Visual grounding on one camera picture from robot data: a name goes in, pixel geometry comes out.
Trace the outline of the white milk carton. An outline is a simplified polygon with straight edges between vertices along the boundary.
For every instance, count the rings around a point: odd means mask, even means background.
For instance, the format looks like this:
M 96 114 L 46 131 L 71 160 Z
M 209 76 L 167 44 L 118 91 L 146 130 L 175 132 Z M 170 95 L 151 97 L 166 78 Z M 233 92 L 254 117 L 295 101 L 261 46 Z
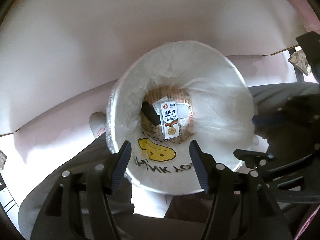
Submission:
M 175 101 L 170 101 L 167 96 L 152 104 L 157 115 L 165 140 L 176 138 L 180 135 L 178 124 L 178 107 Z

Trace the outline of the black foam roll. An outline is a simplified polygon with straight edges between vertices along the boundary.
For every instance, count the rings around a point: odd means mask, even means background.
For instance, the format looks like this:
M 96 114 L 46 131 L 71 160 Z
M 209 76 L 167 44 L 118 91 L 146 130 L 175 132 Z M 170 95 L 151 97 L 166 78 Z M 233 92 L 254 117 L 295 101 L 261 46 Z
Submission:
M 161 123 L 159 115 L 157 115 L 155 109 L 147 101 L 143 101 L 141 112 L 153 124 L 153 126 L 157 126 Z

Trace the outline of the white trash bin with bag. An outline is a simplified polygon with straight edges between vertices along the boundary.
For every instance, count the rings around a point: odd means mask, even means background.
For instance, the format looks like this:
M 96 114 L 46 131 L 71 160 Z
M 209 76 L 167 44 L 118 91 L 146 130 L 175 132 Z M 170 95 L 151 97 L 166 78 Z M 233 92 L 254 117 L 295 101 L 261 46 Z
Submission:
M 161 124 L 141 112 L 167 96 L 178 107 L 180 135 L 165 140 Z M 236 171 L 236 149 L 254 145 L 255 106 L 234 64 L 216 49 L 197 42 L 164 44 L 138 59 L 117 81 L 107 106 L 106 141 L 118 152 L 132 147 L 126 175 L 141 189 L 169 195 L 201 191 L 189 155 L 196 140 L 203 152 Z

